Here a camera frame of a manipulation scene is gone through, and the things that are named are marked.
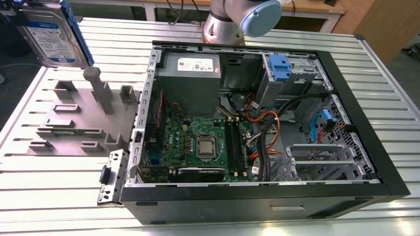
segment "aluminum table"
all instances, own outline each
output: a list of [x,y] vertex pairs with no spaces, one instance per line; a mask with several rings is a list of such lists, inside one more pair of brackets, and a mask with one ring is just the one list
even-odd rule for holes
[[[82,32],[111,88],[142,89],[152,40],[202,42],[195,25],[84,18]],[[339,219],[142,226],[123,206],[96,206],[108,157],[28,156],[58,80],[88,88],[76,68],[42,68],[0,133],[0,232],[39,235],[420,235],[420,112],[368,44],[352,35],[274,30],[247,45],[332,53],[411,195]]]

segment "hard drive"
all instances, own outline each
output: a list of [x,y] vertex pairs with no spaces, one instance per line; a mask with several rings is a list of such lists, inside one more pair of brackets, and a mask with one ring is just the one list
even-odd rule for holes
[[10,4],[10,9],[2,7],[2,14],[18,26],[46,67],[86,68],[94,65],[94,58],[68,2],[64,0],[2,2]]

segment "wooden cabinet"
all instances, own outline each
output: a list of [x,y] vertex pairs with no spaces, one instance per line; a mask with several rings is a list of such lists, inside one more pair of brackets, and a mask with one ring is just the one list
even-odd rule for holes
[[347,9],[334,33],[362,34],[388,64],[420,31],[419,0],[339,0]]

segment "power supply label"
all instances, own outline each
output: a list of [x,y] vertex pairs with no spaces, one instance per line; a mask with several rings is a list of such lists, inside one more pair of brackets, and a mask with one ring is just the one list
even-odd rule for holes
[[214,72],[212,59],[180,58],[178,59],[178,70]]
[[75,57],[55,23],[30,22],[27,29],[44,55],[55,62],[74,63]]

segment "wooden desk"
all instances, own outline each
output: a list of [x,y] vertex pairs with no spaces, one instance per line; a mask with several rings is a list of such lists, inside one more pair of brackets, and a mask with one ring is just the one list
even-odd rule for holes
[[[170,8],[167,0],[68,0],[75,3],[92,3],[107,5],[142,6],[146,8],[146,17],[148,21],[156,21],[156,8]],[[180,9],[182,0],[170,0],[172,7]],[[211,10],[211,0],[196,0],[199,9]],[[346,8],[336,3],[335,6],[324,4],[324,0],[295,0],[296,17],[326,19],[320,32],[331,33],[340,16],[347,13]],[[184,0],[184,9],[195,10],[191,0]],[[283,6],[283,16],[291,16],[294,4],[288,3]]]
[[[144,0],[148,2],[167,2],[167,0]],[[170,0],[171,3],[182,3],[182,0]],[[191,0],[184,0],[184,4],[194,4]],[[196,0],[198,5],[211,5],[211,0]],[[340,4],[340,2],[336,3],[335,6],[330,6],[324,4],[324,0],[295,0],[296,5],[296,12],[316,12],[316,13],[331,13],[343,15],[347,13],[346,8]],[[287,3],[283,5],[284,11],[292,11],[294,10],[294,4]]]

